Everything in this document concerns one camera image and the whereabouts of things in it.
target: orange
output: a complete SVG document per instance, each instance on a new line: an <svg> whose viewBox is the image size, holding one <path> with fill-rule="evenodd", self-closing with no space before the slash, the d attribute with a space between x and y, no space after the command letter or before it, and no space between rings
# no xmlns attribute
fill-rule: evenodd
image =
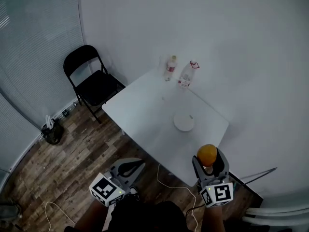
<svg viewBox="0 0 309 232"><path fill-rule="evenodd" d="M197 158L204 167L211 167L217 159L218 150L214 145L204 145L199 148Z"/></svg>

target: black bag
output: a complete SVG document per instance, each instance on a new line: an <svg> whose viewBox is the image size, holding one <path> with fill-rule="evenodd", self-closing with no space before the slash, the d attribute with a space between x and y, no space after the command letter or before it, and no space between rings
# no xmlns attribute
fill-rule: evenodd
<svg viewBox="0 0 309 232"><path fill-rule="evenodd" d="M52 129L48 129L48 127L43 125L41 130L43 138L50 143L51 145L56 145L60 142L60 139L63 134L63 127L59 124L58 120L54 120L54 127Z"/></svg>

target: white marker cube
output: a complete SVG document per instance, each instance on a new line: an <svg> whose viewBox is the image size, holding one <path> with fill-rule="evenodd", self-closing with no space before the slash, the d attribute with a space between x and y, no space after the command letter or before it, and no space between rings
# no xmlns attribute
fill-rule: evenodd
<svg viewBox="0 0 309 232"><path fill-rule="evenodd" d="M224 205L233 200L233 183L205 186L200 195L206 207Z"/></svg>
<svg viewBox="0 0 309 232"><path fill-rule="evenodd" d="M122 200L126 193L101 173L99 173L91 183L89 190L91 195L106 207Z"/></svg>

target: large plastic bottle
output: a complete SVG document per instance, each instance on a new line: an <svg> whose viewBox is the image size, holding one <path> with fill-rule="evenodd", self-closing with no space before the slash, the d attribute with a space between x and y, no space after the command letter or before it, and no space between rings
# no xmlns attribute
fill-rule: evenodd
<svg viewBox="0 0 309 232"><path fill-rule="evenodd" d="M166 69L164 72L165 81L169 81L171 79L176 67L177 67L177 58L175 55L173 55L166 65Z"/></svg>
<svg viewBox="0 0 309 232"><path fill-rule="evenodd" d="M184 67L180 75L180 78L178 81L179 86L182 88L189 87L190 83L192 82L195 70L198 68L199 68L198 63L194 60L191 60L190 63L188 63L186 67Z"/></svg>

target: shoe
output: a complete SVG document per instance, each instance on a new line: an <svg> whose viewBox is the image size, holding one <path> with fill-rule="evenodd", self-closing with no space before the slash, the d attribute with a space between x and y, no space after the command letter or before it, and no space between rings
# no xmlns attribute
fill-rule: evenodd
<svg viewBox="0 0 309 232"><path fill-rule="evenodd" d="M129 194L131 197L134 197L137 201L140 201L139 193L137 192L137 189L135 187L130 187L131 194Z"/></svg>

